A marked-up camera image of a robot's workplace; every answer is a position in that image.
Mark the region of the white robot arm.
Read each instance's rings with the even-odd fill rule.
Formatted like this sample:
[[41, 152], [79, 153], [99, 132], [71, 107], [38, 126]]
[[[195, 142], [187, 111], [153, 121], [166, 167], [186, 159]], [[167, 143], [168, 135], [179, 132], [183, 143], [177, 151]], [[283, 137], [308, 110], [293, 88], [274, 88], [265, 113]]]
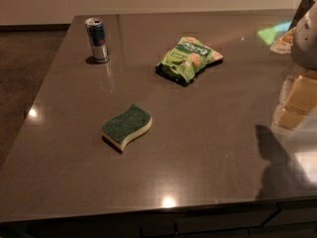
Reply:
[[317, 5], [297, 23], [293, 36], [292, 59], [302, 67], [317, 69]]

